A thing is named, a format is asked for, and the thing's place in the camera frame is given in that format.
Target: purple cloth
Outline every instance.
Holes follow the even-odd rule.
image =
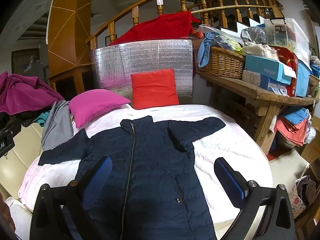
[[[0,75],[0,112],[36,111],[60,100],[63,97],[38,77],[9,75],[7,71]]]

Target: storage box handle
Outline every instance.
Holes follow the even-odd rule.
[[[274,25],[274,23],[272,22],[272,20],[283,20],[284,24],[286,24],[284,17],[276,17],[276,18],[270,19],[270,22]]]

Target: pillow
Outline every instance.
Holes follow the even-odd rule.
[[[179,104],[173,69],[131,75],[134,109]]]
[[[84,126],[98,115],[130,103],[130,100],[112,91],[94,89],[72,98],[69,109],[76,122],[76,128]]]

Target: jacket pocket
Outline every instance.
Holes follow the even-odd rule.
[[[182,212],[183,212],[183,215],[184,215],[185,224],[186,224],[186,228],[188,230],[189,236],[190,236],[190,240],[194,240],[194,237],[193,237],[193,235],[191,233],[191,228],[190,228],[190,225],[189,225],[189,222],[188,222],[187,206],[186,206],[186,203],[184,201],[184,197],[183,197],[182,191],[181,191],[181,189],[180,189],[180,187],[178,185],[177,179],[175,177],[173,177],[173,176],[172,176],[172,181],[173,181],[174,187],[176,189],[177,195],[179,196],[178,198],[175,199],[175,201],[177,202],[177,204],[181,205],[181,209],[182,209]]]

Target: blue box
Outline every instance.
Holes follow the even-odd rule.
[[[283,89],[287,90],[286,85],[283,83],[280,83],[278,81],[275,81],[265,75],[262,75],[257,72],[253,72],[250,70],[244,70],[242,72],[242,80],[246,81],[252,85],[255,85],[257,87],[263,88],[265,90],[273,91],[273,88]]]
[[[287,85],[291,84],[291,78],[296,78],[292,68],[280,61],[265,57],[247,55],[244,69],[263,74]]]
[[[298,76],[296,86],[296,96],[305,97],[308,91],[311,68],[302,60],[298,60]]]

